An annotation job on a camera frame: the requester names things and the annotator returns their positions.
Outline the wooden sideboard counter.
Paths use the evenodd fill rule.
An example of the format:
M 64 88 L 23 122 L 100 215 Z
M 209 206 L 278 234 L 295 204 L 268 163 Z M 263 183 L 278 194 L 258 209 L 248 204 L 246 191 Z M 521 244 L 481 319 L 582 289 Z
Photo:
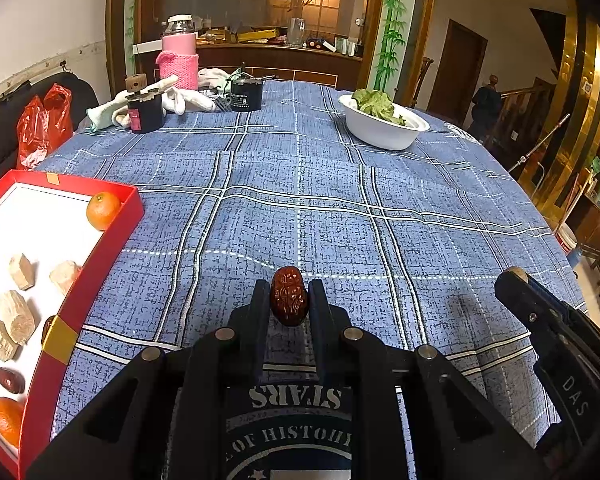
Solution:
M 132 53 L 139 72 L 160 76 L 156 59 L 161 38 L 134 44 Z M 227 73 L 242 68 L 255 77 L 314 82 L 337 90 L 355 90 L 366 86 L 370 74 L 356 47 L 337 50 L 320 38 L 309 38 L 297 47 L 286 44 L 276 28 L 251 29 L 233 34 L 227 28 L 209 29 L 197 34 L 198 70 L 219 68 Z

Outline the red plastic bag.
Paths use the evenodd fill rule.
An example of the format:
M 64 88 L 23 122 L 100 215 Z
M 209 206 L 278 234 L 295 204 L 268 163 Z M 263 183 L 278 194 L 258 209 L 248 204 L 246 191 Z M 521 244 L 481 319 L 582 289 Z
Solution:
M 71 91 L 53 84 L 43 99 L 34 96 L 24 107 L 16 127 L 18 169 L 34 169 L 72 137 L 71 103 Z

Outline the small orange tangerine left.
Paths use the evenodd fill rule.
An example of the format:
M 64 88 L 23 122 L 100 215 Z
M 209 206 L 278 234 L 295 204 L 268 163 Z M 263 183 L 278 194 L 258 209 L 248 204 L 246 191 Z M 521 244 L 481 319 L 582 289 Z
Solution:
M 0 396 L 0 435 L 5 441 L 19 448 L 23 405 L 14 399 Z

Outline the sugarcane piece in box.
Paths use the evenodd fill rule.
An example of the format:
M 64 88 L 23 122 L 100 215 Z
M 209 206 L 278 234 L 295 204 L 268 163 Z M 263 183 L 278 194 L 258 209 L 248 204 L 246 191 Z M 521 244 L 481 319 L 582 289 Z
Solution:
M 74 261 L 64 261 L 59 263 L 56 268 L 50 272 L 50 281 L 66 296 L 72 285 L 76 282 L 81 267 Z

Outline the red shallow gift box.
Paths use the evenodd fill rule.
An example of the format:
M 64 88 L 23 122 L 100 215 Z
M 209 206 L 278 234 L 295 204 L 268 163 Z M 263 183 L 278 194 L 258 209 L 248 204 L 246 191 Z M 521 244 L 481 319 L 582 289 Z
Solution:
M 104 232 L 86 218 L 87 204 L 99 192 L 114 193 L 121 202 Z M 0 297 L 17 287 L 8 270 L 13 256 L 25 255 L 35 277 L 21 295 L 36 329 L 5 364 L 26 381 L 24 393 L 13 396 L 24 407 L 19 448 L 0 435 L 0 463 L 17 479 L 50 442 L 59 389 L 87 313 L 143 213 L 132 185 L 27 170 L 10 170 L 0 180 Z M 50 272 L 64 261 L 81 267 L 66 296 L 50 281 Z M 51 315 L 55 321 L 41 346 Z M 0 396 L 8 394 L 0 385 Z

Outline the small beige sugarcane chunk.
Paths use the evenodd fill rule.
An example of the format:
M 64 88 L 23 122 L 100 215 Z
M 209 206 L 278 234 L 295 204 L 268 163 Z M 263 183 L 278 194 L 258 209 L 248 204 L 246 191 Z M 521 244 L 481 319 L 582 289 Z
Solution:
M 18 348 L 18 344 L 13 341 L 12 337 L 7 333 L 5 324 L 0 321 L 0 360 L 2 362 L 12 360 L 16 355 Z

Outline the pale sugarcane chunk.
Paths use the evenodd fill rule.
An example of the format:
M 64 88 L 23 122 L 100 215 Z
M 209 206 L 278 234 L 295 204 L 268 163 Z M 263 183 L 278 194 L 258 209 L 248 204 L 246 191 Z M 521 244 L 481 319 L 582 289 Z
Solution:
M 29 259 L 20 254 L 9 260 L 9 275 L 20 290 L 28 290 L 35 283 L 33 266 Z

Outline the mint green cloth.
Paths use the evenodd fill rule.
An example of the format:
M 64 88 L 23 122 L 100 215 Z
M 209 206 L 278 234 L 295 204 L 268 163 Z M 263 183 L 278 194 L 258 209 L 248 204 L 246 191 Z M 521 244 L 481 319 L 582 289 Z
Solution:
M 90 129 L 93 132 L 104 130 L 111 126 L 129 128 L 131 118 L 129 109 L 121 102 L 108 102 L 98 107 L 88 108 L 86 118 L 90 121 Z

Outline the small orange tangerine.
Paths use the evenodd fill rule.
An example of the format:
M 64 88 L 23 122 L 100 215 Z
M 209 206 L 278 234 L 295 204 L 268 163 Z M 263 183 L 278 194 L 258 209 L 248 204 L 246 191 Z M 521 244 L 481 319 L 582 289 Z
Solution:
M 106 231 L 121 208 L 117 195 L 99 192 L 92 196 L 86 207 L 86 218 L 90 225 L 99 231 Z
M 23 405 L 14 399 L 0 396 L 0 435 L 5 441 L 19 448 Z

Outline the blue plaid tablecloth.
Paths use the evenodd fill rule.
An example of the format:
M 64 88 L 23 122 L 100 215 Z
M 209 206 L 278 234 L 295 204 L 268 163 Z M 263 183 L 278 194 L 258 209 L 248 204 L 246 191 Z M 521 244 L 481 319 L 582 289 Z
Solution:
M 295 266 L 308 296 L 320 280 L 386 345 L 407 479 L 550 479 L 535 448 L 560 417 L 494 284 L 519 266 L 580 307 L 562 248 L 467 133 L 431 119 L 406 150 L 381 151 L 350 133 L 339 97 L 269 82 L 257 112 L 82 131 L 42 163 L 133 185 L 145 212 L 81 328 L 27 478 L 169 479 L 170 354 Z M 270 309 L 262 373 L 232 401 L 224 479 L 353 479 L 350 392 L 318 377 L 309 311 L 285 326 Z

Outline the red jujube date pair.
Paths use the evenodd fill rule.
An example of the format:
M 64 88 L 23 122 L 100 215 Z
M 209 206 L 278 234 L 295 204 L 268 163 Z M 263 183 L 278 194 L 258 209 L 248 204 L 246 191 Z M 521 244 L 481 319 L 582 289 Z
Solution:
M 26 381 L 16 370 L 0 366 L 0 385 L 12 394 L 24 393 Z

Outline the white bowl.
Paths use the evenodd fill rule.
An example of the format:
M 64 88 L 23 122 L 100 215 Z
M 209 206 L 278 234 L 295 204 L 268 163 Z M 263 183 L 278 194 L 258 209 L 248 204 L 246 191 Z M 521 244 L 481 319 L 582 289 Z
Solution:
M 386 151 L 403 151 L 409 148 L 417 137 L 430 129 L 424 118 L 410 108 L 394 104 L 394 116 L 402 118 L 405 125 L 372 116 L 358 109 L 352 93 L 342 94 L 338 98 L 344 108 L 344 118 L 350 133 L 375 148 Z

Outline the large beige sugarcane chunk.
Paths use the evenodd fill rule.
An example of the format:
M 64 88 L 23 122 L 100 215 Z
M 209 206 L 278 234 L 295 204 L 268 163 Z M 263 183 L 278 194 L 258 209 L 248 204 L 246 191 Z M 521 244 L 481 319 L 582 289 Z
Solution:
M 36 329 L 36 322 L 27 301 L 15 290 L 0 297 L 1 320 L 9 337 L 16 344 L 26 344 Z

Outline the white cloth glove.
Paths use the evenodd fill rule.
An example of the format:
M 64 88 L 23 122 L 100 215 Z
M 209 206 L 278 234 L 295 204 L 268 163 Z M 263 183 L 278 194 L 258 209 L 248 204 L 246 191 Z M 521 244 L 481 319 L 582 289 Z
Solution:
M 186 90 L 171 87 L 161 96 L 163 108 L 178 116 L 186 112 L 215 112 L 215 102 L 197 90 Z

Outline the pink sleeved water bottle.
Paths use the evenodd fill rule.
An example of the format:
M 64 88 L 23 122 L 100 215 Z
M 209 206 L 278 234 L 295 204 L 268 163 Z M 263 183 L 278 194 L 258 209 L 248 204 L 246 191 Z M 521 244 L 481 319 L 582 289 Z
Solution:
M 177 76 L 176 86 L 179 89 L 197 90 L 199 56 L 196 43 L 193 15 L 170 16 L 161 37 L 162 49 L 156 59 L 160 78 Z

